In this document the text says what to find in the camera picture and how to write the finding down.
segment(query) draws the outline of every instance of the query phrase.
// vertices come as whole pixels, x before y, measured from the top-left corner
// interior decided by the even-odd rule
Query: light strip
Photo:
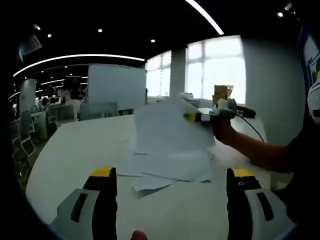
[[[224,32],[212,19],[212,17],[198,4],[195,0],[185,0],[188,4],[190,4],[195,10],[197,10],[211,25],[212,27],[218,32],[219,35],[223,35]]]
[[[8,97],[8,100],[11,99],[11,98],[13,98],[15,95],[17,95],[17,94],[19,94],[19,93],[20,93],[20,92],[18,91],[18,92],[16,92],[15,94],[13,94],[12,96]]]
[[[35,62],[29,66],[26,66],[25,68],[22,68],[21,70],[17,71],[13,76],[17,76],[18,74],[22,73],[24,70],[27,70],[29,68],[32,68],[36,65],[43,64],[46,62],[50,62],[53,60],[58,60],[58,59],[68,59],[68,58],[76,58],[76,57],[111,57],[111,58],[121,58],[121,59],[131,59],[131,60],[137,60],[137,61],[144,61],[142,58],[138,57],[133,57],[133,56],[122,56],[122,55],[113,55],[113,54],[75,54],[75,55],[66,55],[66,56],[57,56],[53,58],[49,58],[46,60],[38,61]]]
[[[55,81],[48,81],[48,82],[45,82],[45,83],[41,83],[40,85],[51,84],[51,83],[61,82],[61,81],[64,81],[64,79],[55,80]]]

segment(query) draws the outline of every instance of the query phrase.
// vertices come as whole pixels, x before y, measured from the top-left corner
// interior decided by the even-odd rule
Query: whiteboard
[[[117,102],[118,110],[146,104],[147,71],[143,68],[90,64],[87,81],[90,104]]]

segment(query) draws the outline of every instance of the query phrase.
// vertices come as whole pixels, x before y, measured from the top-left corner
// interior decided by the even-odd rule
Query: white table
[[[260,119],[251,119],[265,139]],[[240,132],[259,138],[240,118],[231,121]],[[26,195],[45,223],[51,223],[57,206],[89,174],[112,165],[134,148],[132,115],[63,124],[48,141],[33,166]],[[263,188],[270,185],[269,172],[248,164],[248,159],[222,143],[211,148],[211,183],[176,182],[156,193],[141,197],[131,187],[133,177],[117,178],[119,240],[128,240],[134,230],[146,232],[151,240],[221,240],[228,236],[226,180],[228,167],[251,171]]]

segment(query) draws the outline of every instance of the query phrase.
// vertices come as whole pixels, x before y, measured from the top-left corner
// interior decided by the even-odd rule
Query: finger
[[[132,233],[131,240],[148,240],[148,238],[147,238],[147,235],[143,231],[135,230]]]

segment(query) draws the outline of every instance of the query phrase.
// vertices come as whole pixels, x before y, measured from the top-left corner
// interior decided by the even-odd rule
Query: black cable
[[[236,116],[242,118],[247,124],[249,124],[252,129],[259,135],[259,137],[261,138],[262,142],[264,142],[265,140],[262,138],[262,136],[260,135],[260,133],[254,128],[254,126],[251,125],[250,122],[248,122],[244,117],[240,116],[239,114],[236,114]]]

